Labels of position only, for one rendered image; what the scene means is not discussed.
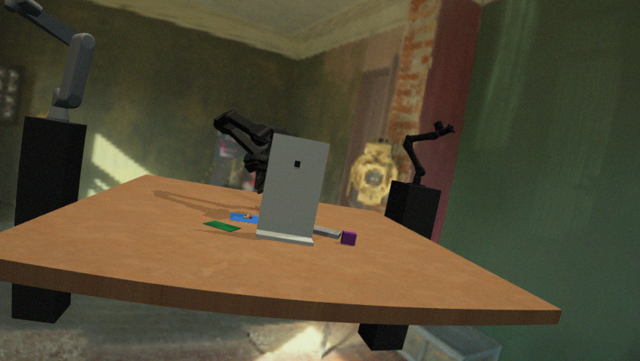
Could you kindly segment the purple cube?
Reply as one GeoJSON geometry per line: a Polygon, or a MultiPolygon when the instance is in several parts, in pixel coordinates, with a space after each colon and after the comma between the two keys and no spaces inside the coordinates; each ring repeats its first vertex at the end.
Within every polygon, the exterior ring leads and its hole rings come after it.
{"type": "Polygon", "coordinates": [[[356,237],[357,237],[357,233],[351,233],[351,232],[343,231],[342,237],[341,237],[341,240],[340,240],[341,244],[354,245],[355,246],[356,237]]]}

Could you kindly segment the blue flat square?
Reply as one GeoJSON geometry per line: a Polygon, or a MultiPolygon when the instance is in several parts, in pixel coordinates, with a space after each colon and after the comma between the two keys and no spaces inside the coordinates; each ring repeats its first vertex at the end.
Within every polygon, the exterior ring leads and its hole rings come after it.
{"type": "Polygon", "coordinates": [[[245,216],[245,214],[240,214],[240,213],[235,213],[235,212],[231,212],[230,214],[230,220],[233,221],[243,221],[243,222],[249,222],[249,223],[258,223],[258,219],[259,217],[256,216],[252,216],[252,218],[243,218],[243,216],[245,216]]]}

